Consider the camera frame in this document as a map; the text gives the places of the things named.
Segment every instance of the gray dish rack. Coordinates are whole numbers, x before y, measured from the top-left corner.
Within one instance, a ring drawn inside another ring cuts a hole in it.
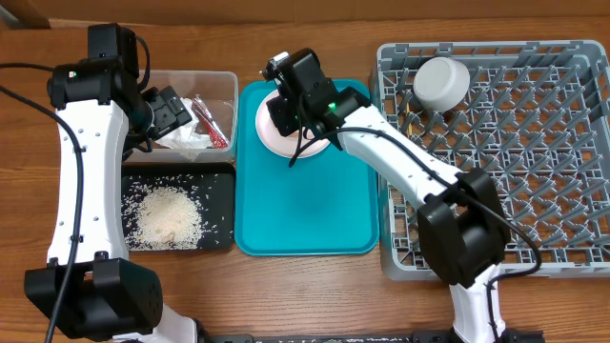
[[[423,111],[413,93],[417,68],[435,56],[471,73],[450,112]],[[609,73],[595,41],[385,44],[371,98],[423,149],[492,175],[506,216],[540,246],[539,275],[609,277]],[[379,213],[384,272],[436,279],[418,248],[413,208],[381,177]],[[513,234],[502,268],[525,270],[533,258]]]

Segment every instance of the black cord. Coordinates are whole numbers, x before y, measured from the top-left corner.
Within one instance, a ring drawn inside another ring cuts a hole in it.
[[[149,52],[149,46],[146,45],[144,38],[136,35],[135,39],[140,42],[142,48],[144,48],[144,52],[146,53],[146,68],[144,69],[144,76],[142,77],[142,81],[137,84],[137,90],[143,91],[148,87],[149,80],[151,79],[151,53]]]
[[[508,227],[508,229],[510,229],[512,232],[516,233],[521,239],[523,239],[523,241],[525,241],[525,243],[527,243],[527,245],[532,249],[532,251],[534,252],[534,256],[536,257],[536,264],[535,264],[534,267],[532,267],[531,269],[526,270],[526,271],[500,274],[500,275],[492,278],[487,283],[487,285],[485,286],[486,290],[487,290],[487,307],[488,307],[487,310],[489,312],[489,318],[490,318],[490,321],[491,321],[490,325],[492,326],[492,331],[494,332],[494,339],[495,339],[495,341],[497,343],[501,343],[500,338],[498,337],[498,329],[496,328],[496,320],[494,318],[494,308],[493,308],[493,304],[492,304],[492,290],[494,288],[494,284],[497,281],[500,281],[500,280],[503,280],[503,279],[507,279],[507,278],[511,278],[511,277],[519,277],[519,276],[525,276],[525,275],[533,274],[533,273],[537,272],[540,269],[540,266],[542,264],[542,255],[540,254],[540,250],[538,249],[538,247],[536,246],[534,241],[527,234],[525,234],[522,230],[520,230],[517,226],[515,226],[513,223],[511,223],[508,220],[506,220],[506,218],[504,218],[500,214],[497,214],[496,212],[492,211],[490,208],[488,208],[487,206],[481,204],[478,200],[476,200],[472,196],[468,195],[467,193],[465,193],[462,190],[460,190],[459,188],[457,188],[455,185],[450,184],[449,182],[444,180],[442,177],[438,176],[438,174],[435,171],[430,169],[428,166],[426,166],[425,163],[423,163],[419,158],[417,158],[417,156],[412,151],[410,151],[407,147],[405,147],[402,143],[400,143],[400,141],[395,139],[392,135],[390,135],[390,134],[388,134],[388,133],[386,133],[384,131],[368,129],[368,128],[340,128],[340,129],[337,129],[337,130],[334,130],[334,131],[326,132],[326,133],[321,134],[320,136],[315,137],[314,139],[310,140],[302,148],[297,149],[295,151],[295,155],[291,159],[291,162],[293,160],[296,160],[298,158],[298,156],[302,152],[307,150],[307,148],[311,147],[315,142],[317,142],[317,141],[319,141],[321,139],[325,139],[325,138],[337,135],[337,134],[339,134],[341,132],[364,132],[364,133],[371,133],[371,134],[374,134],[376,136],[379,136],[379,137],[387,139],[388,141],[390,141],[391,143],[396,145],[399,149],[401,149],[403,152],[405,152],[423,171],[428,173],[428,175],[430,175],[430,177],[435,179],[439,184],[443,185],[448,190],[451,190],[452,192],[455,192],[457,196],[460,196],[468,204],[470,204],[473,207],[477,208],[479,211],[487,212],[488,214],[490,214],[493,217],[495,217],[496,220],[498,220],[504,226]]]
[[[153,152],[153,143],[151,142],[151,138],[149,138],[149,136],[146,134],[146,149],[140,147],[140,145],[136,145],[135,147],[133,147],[134,149],[138,149],[142,152]]]
[[[288,167],[291,168],[295,163],[296,163],[296,159],[298,158],[298,156],[300,155],[297,154],[296,152],[299,151],[301,149],[301,143],[302,143],[302,135],[303,135],[303,120],[301,119],[301,115],[303,115],[305,113],[305,107],[303,106],[303,99],[305,97],[305,93],[301,93],[298,96],[298,109],[296,111],[296,119],[298,119],[298,138],[296,140],[296,150],[295,150],[295,154],[293,155],[293,158],[290,159],[290,162],[288,163]]]
[[[36,64],[32,64],[32,63],[0,63],[0,69],[4,69],[4,68],[30,68],[30,69],[36,69],[39,71],[51,71],[51,72],[53,72],[55,70],[55,68],[36,65]]]
[[[307,139],[307,140],[312,139],[312,138],[307,138],[307,133],[308,133],[309,131],[311,131],[311,130],[309,130],[309,128],[305,128],[305,131],[303,131],[303,138],[305,138],[305,139]]]
[[[8,64],[0,64],[0,69],[2,68],[31,68],[37,69],[41,71],[53,71],[53,68],[33,65],[28,63],[8,63]],[[81,212],[83,210],[83,155],[80,145],[78,144],[78,139],[76,135],[70,128],[70,126],[57,114],[53,111],[48,110],[47,108],[29,100],[25,96],[19,95],[13,91],[9,91],[4,86],[0,86],[0,91],[11,98],[18,100],[28,106],[31,106],[48,117],[53,119],[59,126],[66,131],[66,134],[70,138],[72,144],[74,145],[74,156],[76,157],[76,206],[74,210],[74,226],[72,228],[72,237],[71,237],[71,247],[70,247],[70,256],[68,257],[68,264],[66,265],[66,273],[64,274],[64,278],[61,282],[61,286],[59,287],[59,292],[57,294],[57,299],[55,300],[55,305],[53,306],[53,311],[51,313],[51,318],[49,318],[49,327],[47,328],[47,335],[45,338],[45,343],[51,343],[53,340],[53,334],[55,331],[55,326],[57,325],[57,318],[61,312],[61,307],[66,297],[66,289],[68,288],[68,283],[70,281],[70,276],[72,273],[72,269],[74,267],[74,261],[76,260],[76,251],[78,250],[78,243],[80,242],[80,219]]]

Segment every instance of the plastic container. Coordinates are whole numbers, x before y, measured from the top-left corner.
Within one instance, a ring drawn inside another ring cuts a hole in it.
[[[237,133],[237,76],[229,71],[152,71],[150,87],[172,86],[183,98],[197,94],[212,112],[214,121],[229,138],[224,149],[167,149],[154,144],[152,152],[134,151],[127,162],[234,162]],[[201,131],[200,123],[195,129]]]
[[[413,79],[449,57],[470,72],[453,117],[422,111]],[[484,168],[505,215],[537,242],[549,277],[610,276],[610,68],[595,41],[396,43],[377,51],[372,100],[423,149],[464,171]],[[436,279],[413,208],[379,179],[381,264],[394,280]],[[534,264],[513,234],[504,272]]]

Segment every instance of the wooden table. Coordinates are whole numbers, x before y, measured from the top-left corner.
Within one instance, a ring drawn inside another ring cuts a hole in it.
[[[240,88],[279,51],[311,47],[326,74],[366,82],[388,42],[596,39],[610,18],[135,28],[152,67],[233,71]],[[0,31],[0,63],[55,66],[87,54],[84,30]],[[42,71],[0,71],[0,83],[49,104]],[[59,144],[41,113],[0,95],[0,341],[41,342],[47,318],[24,296],[24,271],[44,267],[57,211]],[[159,274],[165,301],[211,333],[409,333],[448,329],[451,298],[439,282],[393,282],[379,250],[363,256],[254,258],[230,252],[134,253]],[[501,283],[508,326],[544,330],[548,342],[610,342],[610,281],[528,278]],[[56,341],[66,338],[57,335]]]

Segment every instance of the black tray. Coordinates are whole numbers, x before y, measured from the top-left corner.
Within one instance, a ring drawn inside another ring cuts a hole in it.
[[[154,186],[156,178],[159,176],[171,177],[186,174],[193,178],[182,177],[182,181],[179,183],[177,179],[168,180],[163,183],[163,186],[187,190],[191,199],[196,198],[201,203],[202,209],[199,213],[202,215],[203,221],[208,222],[206,229],[215,225],[212,232],[202,235],[197,242],[196,249],[207,251],[229,249],[234,242],[235,204],[235,168],[229,163],[125,165],[121,177],[121,212],[125,208],[123,195],[135,195],[135,192],[130,191],[133,182]],[[133,224],[135,221],[132,222],[133,227],[127,227],[127,223],[134,216],[135,213],[127,216],[121,215],[125,236],[135,230]],[[131,251],[134,247],[128,243],[127,248]]]

